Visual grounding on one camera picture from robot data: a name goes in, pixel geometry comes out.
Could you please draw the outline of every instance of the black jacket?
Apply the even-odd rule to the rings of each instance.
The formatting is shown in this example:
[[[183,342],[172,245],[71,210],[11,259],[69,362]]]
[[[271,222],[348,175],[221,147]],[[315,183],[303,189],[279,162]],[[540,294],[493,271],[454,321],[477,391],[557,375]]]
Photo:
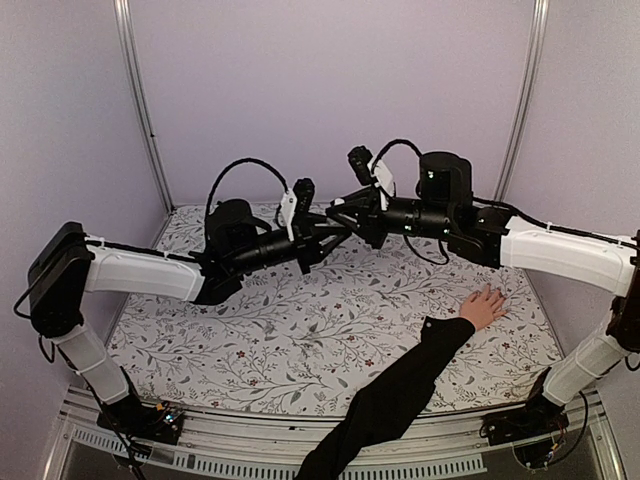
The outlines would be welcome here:
[[[358,391],[345,419],[307,455],[297,480],[334,480],[360,449],[396,440],[427,406],[434,382],[475,333],[468,320],[427,317],[421,341]]]

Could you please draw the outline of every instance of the wire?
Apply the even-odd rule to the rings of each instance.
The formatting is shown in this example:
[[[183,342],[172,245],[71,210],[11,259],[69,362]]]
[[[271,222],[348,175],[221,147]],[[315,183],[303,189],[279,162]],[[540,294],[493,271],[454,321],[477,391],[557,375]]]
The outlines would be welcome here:
[[[505,202],[498,202],[496,200],[485,200],[483,198],[478,198],[478,197],[473,197],[473,200],[478,202],[478,203],[482,203],[484,205],[491,205],[493,207],[500,207],[500,208],[503,208],[505,210],[508,210],[511,213],[513,213],[515,215],[518,215],[519,217],[522,217],[524,220],[526,220],[529,223],[534,224],[537,227],[549,229],[549,230],[552,230],[554,232],[566,233],[568,235],[576,235],[578,237],[593,238],[595,240],[600,240],[600,241],[603,241],[603,242],[606,242],[606,243],[610,243],[612,245],[621,245],[623,247],[628,247],[628,248],[632,248],[632,249],[634,249],[636,251],[640,251],[640,248],[638,247],[638,245],[634,245],[633,243],[622,242],[622,241],[619,241],[619,240],[617,240],[615,238],[606,237],[604,235],[598,235],[597,233],[587,232],[586,230],[579,230],[577,228],[569,228],[569,227],[563,227],[561,225],[546,224],[544,222],[541,222],[540,220],[536,220],[532,216],[527,215],[526,213],[524,213],[522,210],[514,207],[511,204],[505,203]]]
[[[422,152],[418,147],[415,146],[413,142],[411,142],[410,140],[406,140],[404,138],[396,138],[395,140],[391,140],[389,143],[387,143],[384,147],[382,147],[382,150],[378,152],[378,155],[376,155],[376,158],[373,160],[373,163],[371,164],[371,173],[375,171],[376,166],[378,165],[378,162],[382,160],[382,157],[384,157],[387,154],[387,152],[396,145],[406,145],[411,150],[413,150],[413,152],[418,156],[418,158],[422,156]]]
[[[442,265],[446,265],[451,260],[449,258],[449,255],[447,255],[447,251],[444,249],[444,245],[442,244],[442,240],[438,240],[438,247],[440,248],[440,254],[444,257],[444,261],[436,262],[434,260],[431,260],[430,258],[427,258],[427,257],[421,255],[420,252],[418,252],[418,250],[416,250],[416,248],[413,245],[411,245],[411,242],[409,242],[409,237],[407,237],[406,235],[403,235],[402,237],[404,238],[404,243],[407,245],[407,247],[409,247],[409,250],[411,250],[411,252],[416,257],[424,260],[425,262],[429,262],[432,265],[442,266]]]
[[[631,365],[631,362],[629,361],[629,357],[624,357],[624,364],[627,366],[627,369],[630,372],[637,372],[638,370],[640,370],[640,362],[638,362],[638,364],[634,367]]]
[[[65,253],[67,253],[69,250],[71,250],[72,248],[78,247],[80,245],[84,245],[84,242],[73,242],[73,243],[70,243],[65,248],[63,248],[62,250],[59,250],[54,255],[54,257],[47,264],[46,268],[44,270],[42,270],[42,272],[40,272],[40,275],[38,275],[33,282],[31,282],[31,285],[29,285],[29,287],[24,291],[24,293],[22,295],[20,295],[20,297],[18,298],[16,303],[13,305],[13,313],[17,317],[24,318],[25,320],[31,320],[31,315],[28,315],[26,313],[22,313],[19,310],[20,306],[24,303],[24,301],[31,294],[31,292],[33,292],[33,290],[38,286],[38,284],[42,281],[42,279],[44,277],[46,277],[51,272],[53,267],[56,266],[56,264],[63,257],[63,255]]]
[[[102,412],[102,415],[104,416],[104,418],[107,420],[107,423],[111,427],[111,430],[113,430],[113,433],[116,434],[116,437],[118,437],[118,440],[120,440],[120,443],[122,443],[122,445],[124,446],[124,449],[127,452],[127,456],[129,457],[129,462],[130,462],[129,469],[131,470],[131,473],[133,474],[134,477],[136,477],[137,480],[146,480],[146,477],[142,473],[142,470],[140,470],[141,463],[138,462],[134,456],[133,448],[131,446],[133,441],[129,440],[130,443],[127,443],[124,440],[120,431],[115,427],[115,425],[111,421],[111,418],[109,418],[109,415],[104,409],[102,400],[100,400],[96,391],[93,389],[91,385],[87,384],[87,386],[91,391],[91,393],[93,394],[93,398],[95,398],[96,402],[98,403],[98,407],[100,407],[100,411]]]
[[[552,460],[547,464],[547,467],[550,467],[552,465],[557,465],[560,462],[564,462],[567,459],[567,457],[571,455],[576,448],[578,448],[578,445],[580,445],[580,441],[582,440],[582,437],[584,437],[584,434],[587,431],[587,426],[589,425],[589,402],[587,401],[587,397],[585,397],[584,393],[582,392],[578,392],[578,393],[580,394],[580,396],[582,397],[582,401],[584,402],[584,422],[582,423],[582,428],[580,429],[578,438],[576,439],[575,443],[571,446],[569,451],[567,451],[567,453],[564,454],[564,456],[560,458],[556,458],[555,460]]]
[[[235,167],[237,167],[239,165],[245,164],[245,163],[253,163],[255,165],[259,165],[259,166],[261,166],[263,168],[266,168],[271,173],[273,173],[273,175],[275,175],[275,177],[280,181],[280,183],[282,184],[282,188],[284,188],[285,192],[289,189],[287,187],[287,181],[284,179],[282,174],[278,170],[276,170],[274,167],[269,165],[267,162],[265,162],[264,160],[259,160],[257,158],[241,158],[240,160],[236,160],[235,162],[232,162],[229,165],[227,165],[224,168],[224,170],[222,170],[222,172],[220,172],[220,175],[218,175],[218,178],[216,178],[216,181],[213,183],[213,186],[211,187],[211,192],[209,192],[209,197],[207,198],[207,206],[206,206],[205,211],[204,211],[205,216],[209,215],[209,212],[211,210],[211,204],[213,203],[213,196],[215,195],[216,190],[218,189],[218,186],[220,185],[220,182],[222,181],[222,179],[232,169],[234,169]]]
[[[395,140],[391,140],[389,143],[387,143],[384,147],[382,147],[382,150],[378,152],[378,155],[376,155],[376,158],[373,160],[373,163],[371,164],[371,175],[373,175],[373,172],[375,172],[378,162],[382,160],[382,157],[384,157],[387,154],[387,152],[389,152],[389,150],[391,150],[391,148],[394,147],[395,145],[407,145],[409,148],[411,148],[411,150],[413,150],[413,152],[418,156],[418,158],[422,156],[422,152],[420,152],[420,149],[416,147],[413,142],[411,142],[410,140],[406,140],[404,138],[396,138]],[[384,189],[384,187],[380,184],[378,185],[378,188],[387,198],[392,198],[395,196],[387,192]]]
[[[92,245],[94,247],[117,248],[118,250],[124,250],[125,252],[143,253],[145,255],[152,255],[154,257],[162,257],[162,258],[168,258],[170,260],[178,260],[180,262],[198,263],[198,260],[196,260],[195,258],[187,257],[184,255],[176,255],[175,253],[165,254],[165,252],[154,250],[153,248],[135,247],[133,245],[125,245],[122,243],[115,243],[115,242],[102,242],[99,240],[86,240],[84,243],[86,245]]]
[[[276,214],[273,218],[273,222],[276,224],[276,226],[278,228],[283,228],[282,224],[280,223],[280,212],[282,211],[282,205],[278,204],[278,208],[276,208]]]
[[[44,349],[44,345],[42,344],[42,335],[40,335],[38,337],[38,346],[40,347],[40,352],[42,352],[42,356],[47,360],[47,362],[53,363],[56,361],[55,343],[51,342],[51,353],[47,353],[47,351]]]

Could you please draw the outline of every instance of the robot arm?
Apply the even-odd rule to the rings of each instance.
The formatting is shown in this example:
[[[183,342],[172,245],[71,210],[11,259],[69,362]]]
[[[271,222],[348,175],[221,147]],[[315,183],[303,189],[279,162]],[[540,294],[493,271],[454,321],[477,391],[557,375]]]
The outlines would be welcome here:
[[[104,412],[101,426],[175,444],[180,411],[140,402],[126,373],[84,321],[84,292],[144,293],[217,305],[240,290],[244,275],[253,271],[297,260],[306,273],[351,235],[309,212],[313,194],[310,180],[298,181],[285,194],[286,225],[276,230],[253,217],[244,200],[221,203],[205,219],[205,251],[188,256],[114,244],[85,234],[78,223],[67,223],[29,269],[29,288],[21,300],[29,297],[30,314],[21,316],[87,381]]]
[[[567,358],[542,373],[523,408],[485,419],[492,444],[566,426],[564,405],[630,353],[640,352],[637,238],[545,225],[509,205],[475,199],[467,160],[446,152],[414,151],[420,162],[419,198],[385,195],[383,205],[379,195],[383,182],[373,168],[382,163],[381,156],[376,165],[368,150],[357,147],[349,154],[349,163],[364,188],[335,200],[327,215],[372,248],[381,248],[389,233],[433,238],[479,265],[539,270],[613,293],[616,300],[604,323]],[[392,183],[392,176],[386,175],[385,182]],[[491,206],[481,208],[474,201]]]

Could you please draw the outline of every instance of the leaf pattern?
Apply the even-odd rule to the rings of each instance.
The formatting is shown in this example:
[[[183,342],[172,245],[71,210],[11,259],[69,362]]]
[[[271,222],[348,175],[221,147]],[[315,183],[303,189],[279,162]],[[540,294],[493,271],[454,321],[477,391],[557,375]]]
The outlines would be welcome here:
[[[159,248],[201,251],[203,210],[177,209]],[[271,221],[274,206],[253,210]],[[439,258],[432,242],[413,244]],[[146,397],[339,416],[359,388],[417,343],[425,315],[454,317],[487,282],[509,295],[510,313],[458,351],[426,411],[521,401],[539,372],[560,359],[524,274],[455,255],[446,266],[427,265],[398,236],[381,250],[353,237],[308,275],[295,263],[255,272],[216,307],[131,295],[109,350]]]

